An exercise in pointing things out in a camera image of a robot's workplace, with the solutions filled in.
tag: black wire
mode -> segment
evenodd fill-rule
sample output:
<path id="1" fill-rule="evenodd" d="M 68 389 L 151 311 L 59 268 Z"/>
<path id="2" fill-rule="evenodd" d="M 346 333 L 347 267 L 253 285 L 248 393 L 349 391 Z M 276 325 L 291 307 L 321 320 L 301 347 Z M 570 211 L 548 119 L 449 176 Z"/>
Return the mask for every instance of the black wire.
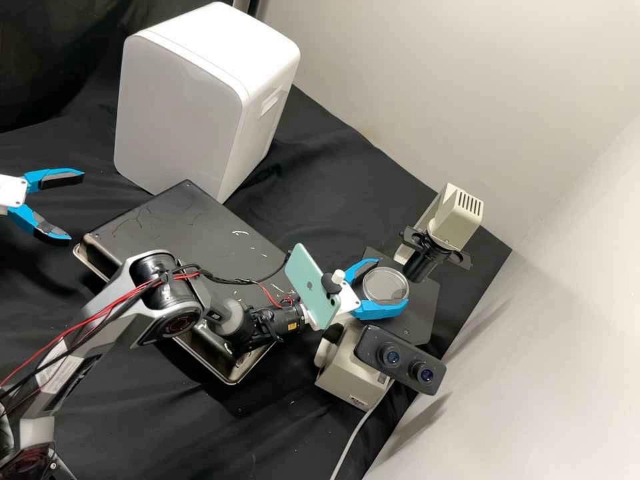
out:
<path id="1" fill-rule="evenodd" d="M 86 342 L 91 340 L 95 336 L 96 333 L 100 332 L 100 330 L 105 328 L 107 326 L 107 324 L 111 323 L 114 320 L 118 320 L 118 318 L 122 317 L 122 315 L 124 315 L 127 312 L 127 310 L 129 310 L 138 300 L 140 300 L 140 297 L 142 297 L 142 295 L 144 295 L 151 288 L 156 287 L 156 286 L 157 286 L 156 282 L 151 282 L 150 284 L 148 284 L 144 288 L 142 288 L 142 290 L 140 290 L 140 292 L 136 293 L 131 298 L 128 298 L 127 300 L 125 300 L 124 303 L 120 304 L 119 307 L 116 307 L 116 308 L 118 308 L 118 310 L 116 310 L 116 312 L 114 312 L 114 314 L 108 316 L 106 319 L 103 320 L 103 322 L 100 324 L 100 326 L 98 326 L 96 328 L 96 330 L 94 330 L 93 334 L 90 337 L 87 337 L 87 338 L 81 340 L 80 342 L 78 342 L 74 346 L 72 346 L 69 350 L 67 350 L 66 352 L 61 353 L 60 355 L 58 355 L 53 360 L 50 360 L 50 361 L 46 362 L 44 365 L 41 365 L 40 367 L 38 367 L 35 370 L 33 370 L 32 372 L 30 372 L 22 380 L 17 382 L 15 385 L 12 385 L 10 389 L 8 389 L 5 392 L 3 392 L 2 395 L 0 395 L 0 400 L 2 400 L 3 398 L 7 397 L 10 394 L 12 394 L 14 391 L 18 390 L 18 388 L 22 387 L 24 384 L 26 384 L 26 382 L 28 382 L 30 379 L 32 379 L 34 376 L 36 376 L 38 373 L 42 372 L 42 370 L 44 370 L 46 368 L 49 368 L 50 366 L 54 365 L 58 361 L 68 357 L 70 354 L 72 354 L 73 352 L 78 350 L 78 348 L 82 347 L 82 345 L 84 345 Z"/>
<path id="2" fill-rule="evenodd" d="M 204 278 L 206 278 L 207 280 L 210 280 L 210 281 L 212 281 L 214 283 L 222 283 L 223 285 L 254 285 L 256 283 L 264 282 L 264 280 L 270 279 L 272 276 L 274 276 L 276 273 L 278 273 L 280 270 L 282 270 L 282 268 L 284 268 L 284 266 L 287 264 L 287 260 L 289 260 L 290 256 L 291 256 L 291 251 L 288 251 L 287 254 L 285 255 L 284 260 L 282 260 L 282 263 L 277 268 L 277 270 L 275 270 L 274 272 L 272 272 L 272 273 L 268 274 L 267 276 L 265 276 L 265 277 L 263 277 L 261 279 L 258 279 L 258 280 L 223 279 L 223 278 L 214 276 L 214 274 L 212 274 L 209 270 L 206 270 L 206 269 L 200 267 L 200 265 L 198 265 L 197 263 L 188 263 L 186 265 L 182 265 L 181 267 L 178 267 L 176 270 L 174 270 L 174 272 L 193 268 L 193 269 L 198 270 L 198 272 L 200 272 L 200 274 Z"/>
<path id="3" fill-rule="evenodd" d="M 200 268 L 200 266 L 198 264 L 196 264 L 196 263 L 188 263 L 186 265 L 182 265 L 182 266 L 172 270 L 171 271 L 171 276 L 170 276 L 169 279 L 170 280 L 173 279 L 173 275 L 178 273 L 178 272 L 180 272 L 180 271 L 194 268 L 194 269 L 197 269 L 198 272 L 200 272 L 200 274 L 202 276 L 204 276 L 208 280 L 210 280 L 212 282 L 215 282 L 215 283 L 223 283 L 223 284 L 226 284 L 226 285 L 254 285 L 254 284 L 257 284 L 257 283 L 262 282 L 264 280 L 267 280 L 267 279 L 271 278 L 272 276 L 274 276 L 276 273 L 280 272 L 280 270 L 282 270 L 282 268 L 284 268 L 284 266 L 287 263 L 287 260 L 289 260 L 290 256 L 291 256 L 291 251 L 288 251 L 287 254 L 285 255 L 284 260 L 282 261 L 282 264 L 280 264 L 280 266 L 277 268 L 277 270 L 275 270 L 274 272 L 270 273 L 269 275 L 267 275 L 266 277 L 264 277 L 264 278 L 262 278 L 260 280 L 248 280 L 248 279 L 232 279 L 232 280 L 229 280 L 229 279 L 222 279 L 222 278 L 214 276 L 208 270 Z M 10 389 L 6 390 L 5 392 L 2 392 L 2 394 L 0 395 L 0 400 L 6 398 L 10 394 L 12 394 L 14 391 L 18 390 L 18 388 L 22 387 L 24 384 L 26 384 L 26 382 L 28 382 L 30 379 L 32 379 L 34 376 L 36 376 L 38 373 L 42 372 L 42 370 L 44 370 L 46 368 L 49 368 L 50 366 L 52 366 L 56 362 L 68 357 L 70 354 L 72 354 L 73 352 L 78 350 L 78 348 L 80 348 L 86 342 L 88 342 L 89 340 L 94 338 L 94 336 L 98 332 L 100 332 L 100 330 L 105 328 L 109 323 L 113 322 L 114 320 L 118 320 L 118 318 L 120 318 L 122 315 L 124 315 L 127 312 L 127 310 L 129 310 L 138 300 L 140 300 L 140 298 L 146 292 L 148 292 L 151 288 L 154 288 L 156 286 L 157 286 L 156 282 L 151 282 L 148 285 L 146 285 L 142 290 L 140 290 L 140 292 L 138 292 L 137 294 L 135 294 L 131 298 L 127 299 L 124 303 L 122 303 L 119 307 L 117 307 L 118 310 L 116 310 L 116 312 L 114 314 L 108 316 L 108 318 L 103 320 L 103 322 L 100 324 L 100 326 L 98 326 L 96 328 L 96 330 L 94 330 L 93 334 L 90 337 L 81 340 L 80 342 L 78 342 L 74 346 L 72 346 L 69 350 L 67 350 L 66 352 L 58 355 L 53 360 L 50 360 L 49 362 L 45 363 L 44 365 L 42 365 L 42 366 L 36 368 L 35 370 L 33 370 L 32 372 L 30 372 L 30 374 L 28 374 L 22 380 L 18 381 L 15 385 L 12 385 Z M 2 412 L 2 414 L 0 414 L 0 417 L 2 417 L 4 414 L 6 414 L 6 412 L 7 412 L 7 410 L 5 409 Z"/>

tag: white plastic container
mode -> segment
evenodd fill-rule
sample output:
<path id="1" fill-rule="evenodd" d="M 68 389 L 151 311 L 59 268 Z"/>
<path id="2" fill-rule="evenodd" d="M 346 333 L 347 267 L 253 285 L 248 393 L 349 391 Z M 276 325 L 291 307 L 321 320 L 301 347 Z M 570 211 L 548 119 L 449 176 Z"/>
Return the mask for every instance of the white plastic container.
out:
<path id="1" fill-rule="evenodd" d="M 294 42 L 218 2 L 130 36 L 115 167 L 153 194 L 190 179 L 223 202 L 267 154 L 299 60 Z"/>

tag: green smartphone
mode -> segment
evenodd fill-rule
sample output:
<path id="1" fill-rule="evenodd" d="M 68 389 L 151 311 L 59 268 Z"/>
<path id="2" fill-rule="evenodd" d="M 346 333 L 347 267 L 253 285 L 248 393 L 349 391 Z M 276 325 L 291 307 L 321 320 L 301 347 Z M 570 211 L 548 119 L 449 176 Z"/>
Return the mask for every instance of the green smartphone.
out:
<path id="1" fill-rule="evenodd" d="M 314 330 L 329 326 L 340 309 L 340 296 L 330 295 L 322 286 L 322 270 L 302 243 L 296 243 L 285 265 L 285 275 L 300 295 Z"/>

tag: blue clamp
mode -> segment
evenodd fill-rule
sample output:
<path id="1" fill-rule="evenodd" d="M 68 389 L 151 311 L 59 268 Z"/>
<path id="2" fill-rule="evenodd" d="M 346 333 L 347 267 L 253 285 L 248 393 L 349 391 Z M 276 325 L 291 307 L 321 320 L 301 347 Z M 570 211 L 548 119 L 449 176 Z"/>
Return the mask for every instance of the blue clamp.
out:
<path id="1" fill-rule="evenodd" d="M 22 178 L 27 181 L 27 194 L 30 194 L 40 190 L 81 183 L 84 176 L 84 172 L 80 170 L 61 168 L 26 172 Z M 19 207 L 7 208 L 7 216 L 22 230 L 44 242 L 53 245 L 67 245 L 71 240 L 71 236 L 67 232 L 46 221 L 26 203 Z"/>
<path id="2" fill-rule="evenodd" d="M 379 260 L 377 258 L 366 258 L 360 260 L 358 263 L 350 266 L 345 270 L 345 281 L 352 285 L 354 281 L 362 278 L 370 270 L 373 270 L 378 266 Z M 353 310 L 351 314 L 360 320 L 382 320 L 386 318 L 397 317 L 405 309 L 409 299 L 402 299 L 398 302 L 392 303 L 391 301 L 385 303 L 378 303 L 373 300 L 360 300 L 360 306 Z"/>
<path id="3" fill-rule="evenodd" d="M 345 282 L 352 284 L 354 280 L 361 278 L 369 270 L 372 270 L 378 266 L 378 259 L 368 258 L 362 259 L 358 263 L 350 266 L 345 270 Z"/>

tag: black mat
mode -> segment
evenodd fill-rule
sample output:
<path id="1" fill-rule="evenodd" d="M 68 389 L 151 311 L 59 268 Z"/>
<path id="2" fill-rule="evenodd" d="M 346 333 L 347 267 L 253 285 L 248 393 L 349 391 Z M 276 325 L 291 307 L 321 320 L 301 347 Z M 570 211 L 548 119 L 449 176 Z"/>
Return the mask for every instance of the black mat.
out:
<path id="1" fill-rule="evenodd" d="M 82 185 L 28 198 L 76 239 L 149 197 L 113 167 L 117 84 L 101 78 L 63 116 L 0 135 L 2 173 L 61 166 L 87 172 Z M 331 270 L 358 259 L 367 245 L 392 254 L 397 232 L 434 196 L 294 89 L 267 158 L 226 205 L 282 249 L 303 242 Z M 437 355 L 509 254 L 482 228 L 467 249 L 472 272 L 443 265 L 433 276 L 441 297 L 427 348 Z M 44 245 L 2 219 L 0 256 L 3 376 L 69 325 L 99 284 L 70 249 Z M 164 353 L 114 351 L 60 412 L 58 450 L 80 479 L 326 479 L 362 413 L 313 386 L 317 342 L 310 332 L 277 346 L 234 388 L 204 376 L 170 344 Z M 412 398 L 394 386 L 340 478 L 361 478 Z"/>

